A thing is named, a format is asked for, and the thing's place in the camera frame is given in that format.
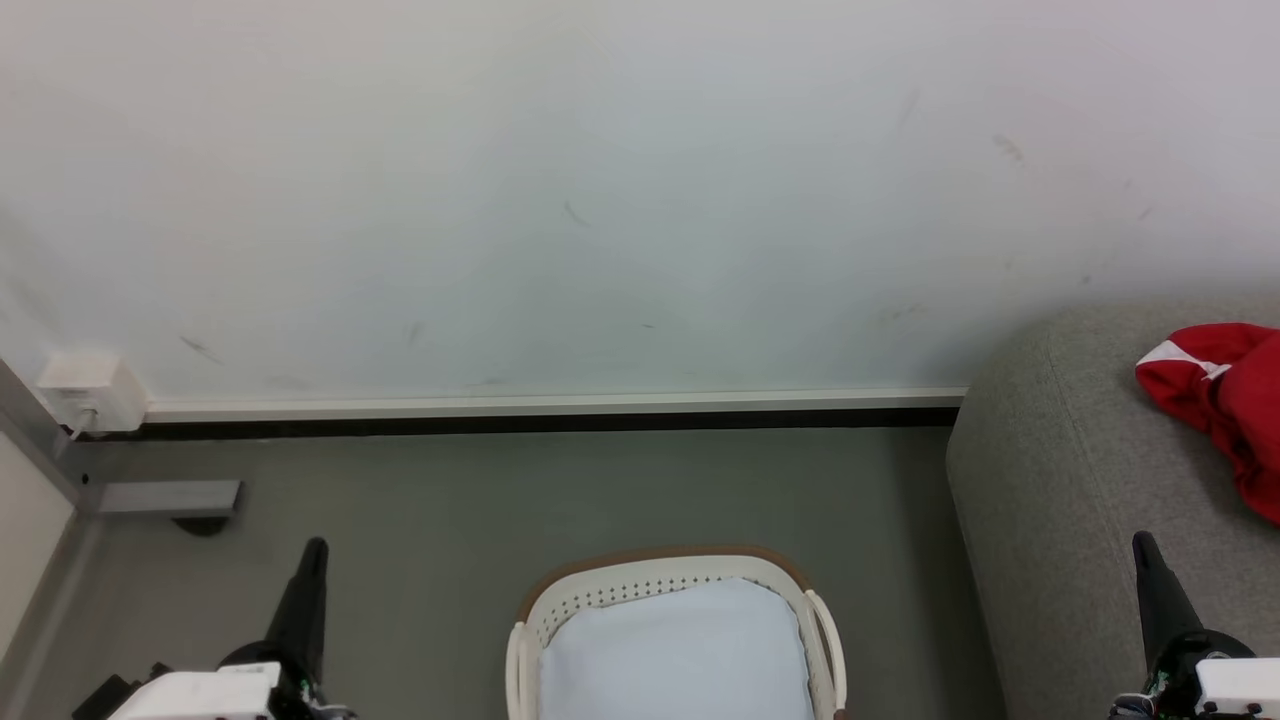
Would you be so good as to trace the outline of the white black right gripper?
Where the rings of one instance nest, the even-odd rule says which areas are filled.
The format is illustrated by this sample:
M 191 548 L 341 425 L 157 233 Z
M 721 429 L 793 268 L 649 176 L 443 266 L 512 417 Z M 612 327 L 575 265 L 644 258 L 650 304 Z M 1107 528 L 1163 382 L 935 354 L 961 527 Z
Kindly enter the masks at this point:
M 1149 674 L 1142 691 L 1115 697 L 1111 719 L 1276 719 L 1279 660 L 1258 657 L 1202 623 L 1155 536 L 1132 538 L 1135 593 Z

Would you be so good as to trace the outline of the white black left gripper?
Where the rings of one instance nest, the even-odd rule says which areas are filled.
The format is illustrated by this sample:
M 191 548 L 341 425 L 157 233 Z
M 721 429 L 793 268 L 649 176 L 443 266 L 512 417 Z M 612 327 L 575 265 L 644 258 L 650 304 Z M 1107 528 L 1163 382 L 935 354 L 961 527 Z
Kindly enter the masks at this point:
M 285 584 L 265 642 L 234 651 L 212 671 L 169 671 L 132 691 L 110 719 L 355 719 L 325 700 L 329 546 L 314 537 Z

